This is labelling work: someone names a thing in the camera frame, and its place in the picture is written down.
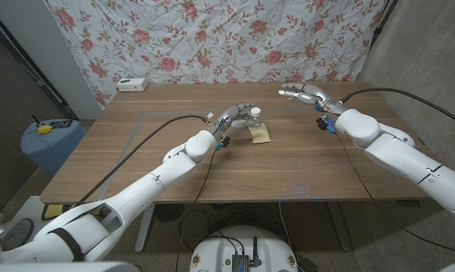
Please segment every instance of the black ring band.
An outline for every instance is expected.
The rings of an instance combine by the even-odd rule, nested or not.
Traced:
[[[70,248],[71,253],[73,254],[73,261],[84,260],[82,249],[80,248],[79,244],[75,241],[75,238],[73,238],[73,236],[71,236],[71,234],[68,231],[59,227],[57,229],[50,231],[49,233],[54,233],[58,235],[66,243],[66,245]]]

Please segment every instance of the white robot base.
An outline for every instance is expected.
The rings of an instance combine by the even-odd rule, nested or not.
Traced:
[[[244,254],[240,243],[231,240],[234,249],[230,238],[243,244]],[[296,272],[298,264],[293,250],[278,236],[260,227],[240,225],[225,227],[204,239],[194,249],[189,271]]]

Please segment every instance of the white power strip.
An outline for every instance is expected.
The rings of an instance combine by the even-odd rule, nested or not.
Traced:
[[[148,83],[146,79],[120,79],[116,86],[120,91],[144,91]]]

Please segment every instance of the blue trash bin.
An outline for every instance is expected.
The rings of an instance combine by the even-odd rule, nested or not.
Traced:
[[[43,123],[48,125],[53,121],[63,120],[45,120]],[[53,128],[47,134],[39,134],[36,123],[33,123],[23,133],[21,150],[35,164],[55,175],[85,134],[82,123],[77,121],[67,128]]]

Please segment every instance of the wooden table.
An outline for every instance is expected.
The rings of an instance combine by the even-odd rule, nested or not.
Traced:
[[[320,82],[334,99],[370,87],[366,82]],[[335,135],[321,131],[312,107],[288,101],[279,83],[151,85],[144,92],[118,93],[61,170],[41,194],[47,204],[73,204],[87,193],[145,136],[165,121],[184,114],[215,118],[228,107],[253,102],[262,109],[261,121],[272,142],[252,144],[247,130],[230,128],[228,147],[216,153],[209,179],[198,202],[274,202],[362,200],[361,186]],[[347,104],[386,125],[409,133],[416,147],[428,147],[376,92],[354,96]],[[182,119],[165,127],[123,165],[88,201],[115,195],[150,170],[164,155],[206,126],[198,119]],[[377,199],[417,199],[424,192],[371,162],[363,150],[342,139],[368,190]],[[166,190],[157,203],[192,202],[206,176],[210,155],[180,184]]]

